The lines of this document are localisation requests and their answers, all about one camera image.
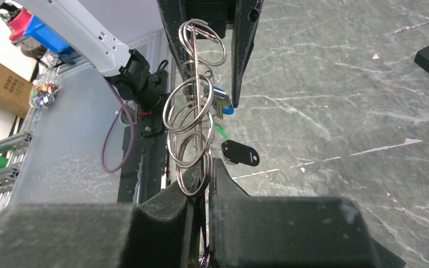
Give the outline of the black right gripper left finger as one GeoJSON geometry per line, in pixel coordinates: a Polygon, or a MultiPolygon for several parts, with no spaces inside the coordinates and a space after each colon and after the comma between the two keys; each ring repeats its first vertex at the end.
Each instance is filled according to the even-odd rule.
{"type": "Polygon", "coordinates": [[[14,205],[0,213],[0,267],[197,267],[192,222],[175,183],[141,205],[14,205]]]}

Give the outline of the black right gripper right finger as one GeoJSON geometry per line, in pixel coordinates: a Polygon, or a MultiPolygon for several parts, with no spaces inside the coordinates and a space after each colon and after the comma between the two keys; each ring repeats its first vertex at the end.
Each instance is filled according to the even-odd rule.
{"type": "Polygon", "coordinates": [[[212,267],[405,267],[339,197],[251,196],[214,160],[209,186],[212,267]]]}

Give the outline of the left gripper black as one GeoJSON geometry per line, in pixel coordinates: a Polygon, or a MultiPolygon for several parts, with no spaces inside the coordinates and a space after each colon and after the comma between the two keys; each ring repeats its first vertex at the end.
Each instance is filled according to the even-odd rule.
{"type": "Polygon", "coordinates": [[[179,28],[189,18],[208,23],[224,39],[226,30],[232,28],[232,106],[239,106],[244,72],[254,48],[254,39],[263,7],[263,0],[157,0],[161,21],[169,48],[183,80],[188,79],[184,63],[189,55],[179,39],[179,28]]]}

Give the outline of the black key tag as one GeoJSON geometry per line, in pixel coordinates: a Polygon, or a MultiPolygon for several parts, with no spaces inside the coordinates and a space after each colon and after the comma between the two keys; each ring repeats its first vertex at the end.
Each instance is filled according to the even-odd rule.
{"type": "Polygon", "coordinates": [[[248,145],[233,140],[225,140],[221,144],[221,150],[223,158],[230,164],[244,164],[252,167],[260,164],[258,152],[248,145]]]}

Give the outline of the blue key tag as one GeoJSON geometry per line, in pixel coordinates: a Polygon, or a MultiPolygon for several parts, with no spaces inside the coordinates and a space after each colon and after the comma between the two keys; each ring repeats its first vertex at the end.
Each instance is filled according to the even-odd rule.
{"type": "Polygon", "coordinates": [[[231,115],[234,113],[234,108],[231,104],[231,98],[224,90],[219,87],[213,86],[213,101],[209,114],[213,117],[223,119],[224,115],[231,115]]]}

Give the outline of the large metal keyring disc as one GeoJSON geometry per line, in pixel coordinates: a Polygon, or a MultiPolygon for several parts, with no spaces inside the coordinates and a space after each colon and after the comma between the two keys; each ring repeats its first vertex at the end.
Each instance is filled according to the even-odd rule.
{"type": "Polygon", "coordinates": [[[187,78],[170,93],[163,108],[163,124],[168,130],[168,152],[175,163],[178,187],[185,196],[195,199],[201,209],[203,253],[197,266],[210,267],[206,190],[214,168],[212,144],[216,132],[211,112],[216,99],[212,69],[226,62],[227,52],[220,36],[199,18],[183,22],[178,39],[188,54],[188,60],[182,63],[187,78]],[[220,45],[221,58],[207,60],[200,56],[199,38],[220,45]]]}

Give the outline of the green key tag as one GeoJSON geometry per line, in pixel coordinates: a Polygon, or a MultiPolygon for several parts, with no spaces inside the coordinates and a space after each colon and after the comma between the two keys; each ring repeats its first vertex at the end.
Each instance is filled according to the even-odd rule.
{"type": "Polygon", "coordinates": [[[228,140],[227,133],[218,123],[215,124],[215,129],[225,140],[228,140]]]}

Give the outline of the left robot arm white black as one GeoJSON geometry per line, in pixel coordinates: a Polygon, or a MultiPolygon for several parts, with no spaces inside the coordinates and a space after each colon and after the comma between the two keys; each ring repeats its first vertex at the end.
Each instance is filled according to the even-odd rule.
{"type": "MultiPolygon", "coordinates": [[[[142,62],[135,50],[111,34],[80,2],[20,1],[20,5],[88,59],[120,91],[129,92],[145,109],[153,107],[145,96],[142,72],[136,70],[142,62]]],[[[184,84],[193,85],[194,102],[202,111],[209,110],[215,96],[212,81],[198,69],[221,66],[225,59],[212,63],[199,56],[196,39],[221,43],[226,27],[231,25],[232,105],[237,107],[262,6],[262,1],[158,2],[171,54],[185,76],[184,84]]]]}

